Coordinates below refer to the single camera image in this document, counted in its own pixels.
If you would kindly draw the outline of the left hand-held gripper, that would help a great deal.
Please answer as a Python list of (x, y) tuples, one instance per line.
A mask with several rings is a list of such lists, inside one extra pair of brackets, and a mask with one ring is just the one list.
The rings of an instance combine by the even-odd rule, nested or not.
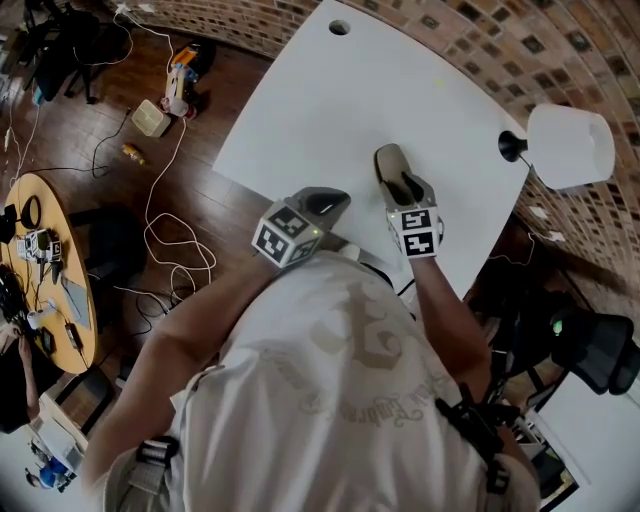
[(305, 187), (277, 200), (260, 218), (252, 246), (277, 268), (299, 264), (319, 247), (350, 200), (331, 187)]

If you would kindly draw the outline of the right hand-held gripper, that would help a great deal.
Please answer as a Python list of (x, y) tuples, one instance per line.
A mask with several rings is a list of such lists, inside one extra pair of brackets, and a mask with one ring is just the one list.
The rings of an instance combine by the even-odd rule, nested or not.
[(412, 172), (400, 184), (382, 181), (387, 224), (400, 252), (408, 259), (432, 258), (444, 238), (434, 189)]

